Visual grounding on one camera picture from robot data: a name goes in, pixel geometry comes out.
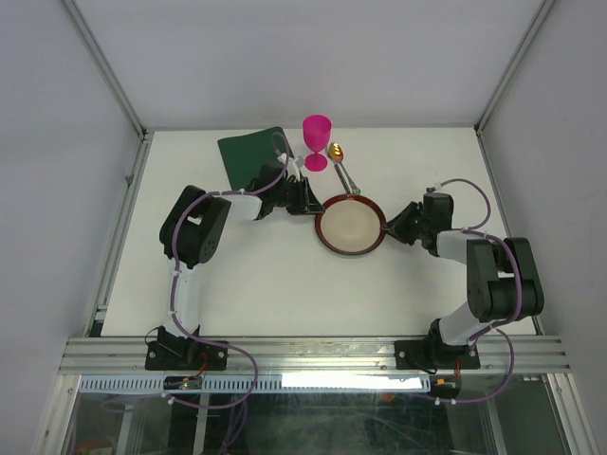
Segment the red rimmed cream plate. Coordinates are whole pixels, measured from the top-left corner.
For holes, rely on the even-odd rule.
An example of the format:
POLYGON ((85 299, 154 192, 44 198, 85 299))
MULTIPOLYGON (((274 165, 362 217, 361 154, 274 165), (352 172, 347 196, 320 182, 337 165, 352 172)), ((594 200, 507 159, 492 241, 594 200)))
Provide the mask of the red rimmed cream plate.
POLYGON ((341 256, 362 256, 378 248, 385 238, 386 217, 373 200, 339 194, 323 203, 315 217, 315 231, 322 244, 341 256))

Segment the green placemat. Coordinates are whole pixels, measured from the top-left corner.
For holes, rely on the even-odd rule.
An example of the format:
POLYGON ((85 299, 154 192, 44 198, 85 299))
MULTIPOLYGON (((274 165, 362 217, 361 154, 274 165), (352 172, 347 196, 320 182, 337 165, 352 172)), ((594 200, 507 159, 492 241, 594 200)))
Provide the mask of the green placemat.
POLYGON ((268 161, 276 161, 283 166, 279 155, 285 152, 285 144, 278 135, 284 133, 282 127, 275 126, 217 140, 232 190, 244 189, 268 161))

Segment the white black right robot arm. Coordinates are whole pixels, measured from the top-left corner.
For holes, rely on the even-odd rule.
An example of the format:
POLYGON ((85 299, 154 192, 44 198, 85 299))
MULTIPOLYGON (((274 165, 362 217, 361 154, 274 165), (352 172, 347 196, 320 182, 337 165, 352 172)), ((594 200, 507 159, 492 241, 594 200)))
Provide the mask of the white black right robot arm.
POLYGON ((458 351, 487 332, 538 316, 544 293, 532 248, 526 238, 504 240, 470 228, 452 227, 450 195, 428 192, 410 203, 382 230, 402 244, 419 242, 432 256, 466 267, 466 301, 450 315, 435 320, 424 339, 424 355, 445 367, 458 351))

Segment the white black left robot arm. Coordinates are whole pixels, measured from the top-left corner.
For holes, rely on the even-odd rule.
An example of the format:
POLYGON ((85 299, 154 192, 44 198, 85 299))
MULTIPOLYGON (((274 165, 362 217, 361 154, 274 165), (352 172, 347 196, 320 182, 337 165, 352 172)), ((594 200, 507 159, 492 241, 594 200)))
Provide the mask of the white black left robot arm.
POLYGON ((157 329, 166 343, 165 355, 178 368, 191 367, 198 358, 199 303, 203 265, 215 254, 230 220, 259 221, 274 209, 290 215, 324 213, 309 180, 291 174, 278 162, 267 162, 243 189, 206 192, 189 185, 165 219, 159 241, 172 266, 167 316, 157 329))

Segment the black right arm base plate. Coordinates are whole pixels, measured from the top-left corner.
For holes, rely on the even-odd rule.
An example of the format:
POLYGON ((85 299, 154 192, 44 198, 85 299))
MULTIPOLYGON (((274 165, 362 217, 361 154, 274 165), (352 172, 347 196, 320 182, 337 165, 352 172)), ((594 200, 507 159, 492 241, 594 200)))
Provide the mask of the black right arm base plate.
POLYGON ((395 365, 398 370, 464 371, 478 370, 480 357, 470 346, 450 346, 423 339, 397 340, 394 342, 395 365))

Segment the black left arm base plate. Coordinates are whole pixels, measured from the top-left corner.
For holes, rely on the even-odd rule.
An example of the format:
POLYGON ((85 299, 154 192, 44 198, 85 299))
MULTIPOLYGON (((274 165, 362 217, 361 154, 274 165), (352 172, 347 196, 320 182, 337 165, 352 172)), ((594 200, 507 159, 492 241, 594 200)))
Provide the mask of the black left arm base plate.
POLYGON ((225 348, 178 339, 175 343, 152 341, 148 347, 144 368, 147 371, 207 371, 227 369, 228 353, 225 348))

